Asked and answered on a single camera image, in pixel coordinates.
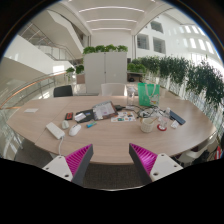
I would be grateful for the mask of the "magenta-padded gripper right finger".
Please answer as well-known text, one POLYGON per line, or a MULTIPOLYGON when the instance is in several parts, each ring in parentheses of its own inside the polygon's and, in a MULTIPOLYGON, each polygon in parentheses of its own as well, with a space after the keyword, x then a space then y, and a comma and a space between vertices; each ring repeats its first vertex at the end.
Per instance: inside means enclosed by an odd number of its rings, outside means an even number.
POLYGON ((129 144, 129 154, 143 185, 159 180, 182 169, 165 153, 155 154, 141 146, 129 144))

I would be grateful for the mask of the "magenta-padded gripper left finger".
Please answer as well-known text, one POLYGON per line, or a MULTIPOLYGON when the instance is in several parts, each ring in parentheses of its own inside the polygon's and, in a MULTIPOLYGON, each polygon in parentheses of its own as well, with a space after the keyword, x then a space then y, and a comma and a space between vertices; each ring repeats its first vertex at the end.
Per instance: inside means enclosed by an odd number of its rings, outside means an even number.
POLYGON ((78 186, 83 185, 89 162, 93 156, 93 145, 84 146, 67 156, 59 155, 49 162, 43 170, 68 180, 78 186))

